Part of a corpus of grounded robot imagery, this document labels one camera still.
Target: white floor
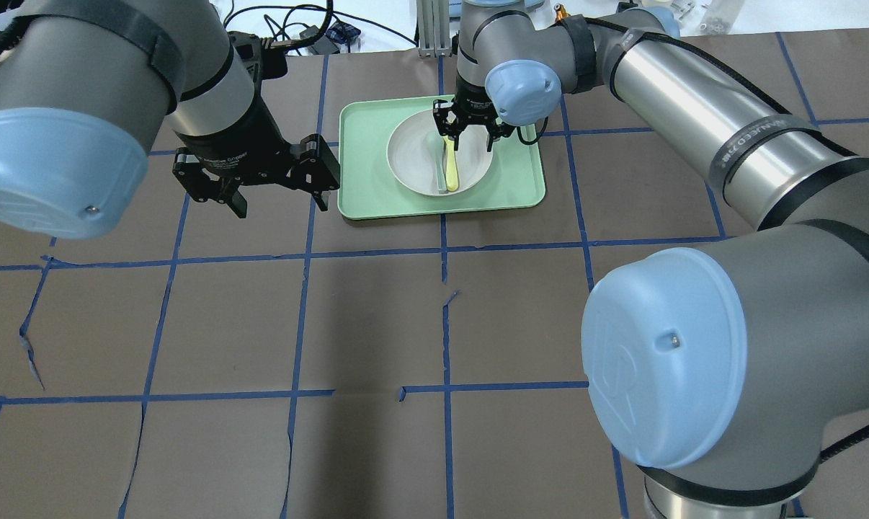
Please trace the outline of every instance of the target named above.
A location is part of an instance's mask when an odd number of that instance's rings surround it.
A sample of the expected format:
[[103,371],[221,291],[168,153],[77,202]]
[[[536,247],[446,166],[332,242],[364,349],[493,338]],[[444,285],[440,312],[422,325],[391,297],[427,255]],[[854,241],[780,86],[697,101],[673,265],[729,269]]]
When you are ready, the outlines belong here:
[[[236,9],[248,6],[290,6],[295,2],[279,2],[270,0],[234,0]],[[704,14],[704,6],[713,0],[697,0],[698,5],[688,14],[682,24],[682,34],[693,36],[699,34],[698,25]],[[852,29],[853,27],[869,27],[869,0],[860,2],[842,2],[841,0],[738,0],[745,5],[735,22],[732,33],[745,34],[755,32],[797,32],[798,30],[828,30]],[[233,0],[213,0],[221,14],[229,12]],[[556,2],[546,0],[543,6],[532,14],[535,25],[549,26],[553,23],[553,6]],[[563,0],[570,14],[585,14],[586,17],[600,17],[612,14],[616,10],[617,0]],[[336,0],[335,9],[343,13],[355,14],[374,20],[385,26],[392,27],[411,38],[415,33],[415,2],[414,0]],[[230,29],[253,32],[262,36],[270,36],[264,14],[269,14],[281,20],[286,9],[259,9],[240,14],[231,23]],[[290,20],[303,21],[318,25],[322,21],[322,13],[300,10],[290,17]],[[348,20],[362,30],[361,44],[353,48],[355,52],[376,52],[377,50],[404,50],[412,47],[406,42],[385,30],[378,29],[368,23]]]

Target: gray robot arm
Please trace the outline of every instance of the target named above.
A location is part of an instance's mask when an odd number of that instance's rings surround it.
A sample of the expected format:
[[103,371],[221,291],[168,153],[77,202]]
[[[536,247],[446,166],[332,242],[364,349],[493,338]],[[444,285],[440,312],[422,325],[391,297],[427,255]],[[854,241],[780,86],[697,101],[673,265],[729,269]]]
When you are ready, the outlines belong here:
[[531,124],[561,92],[603,84],[759,230],[613,270],[582,347],[593,407],[646,473],[654,517],[777,519],[816,473],[826,422],[869,407],[869,158],[672,43],[665,16],[538,32],[520,1],[463,9],[442,133],[477,124],[473,109]]
[[277,64],[228,35],[207,0],[29,0],[0,43],[19,37],[0,65],[0,221],[63,239],[109,232],[164,119],[187,147],[175,177],[199,203],[244,217],[238,187],[279,184],[325,210],[339,187],[323,138],[287,142],[264,105]]

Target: white plate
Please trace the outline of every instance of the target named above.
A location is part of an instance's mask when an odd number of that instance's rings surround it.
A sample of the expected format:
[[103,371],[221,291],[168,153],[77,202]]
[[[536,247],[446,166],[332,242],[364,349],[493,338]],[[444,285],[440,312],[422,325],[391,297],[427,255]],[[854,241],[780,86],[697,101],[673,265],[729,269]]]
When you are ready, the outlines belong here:
[[468,190],[485,177],[491,164],[491,151],[486,151],[489,133],[481,125],[472,125],[464,130],[457,151],[460,187],[452,193],[439,193],[435,158],[425,144],[430,132],[437,133],[431,110],[409,116],[393,130],[386,145],[386,161],[399,183],[422,195],[447,197]]

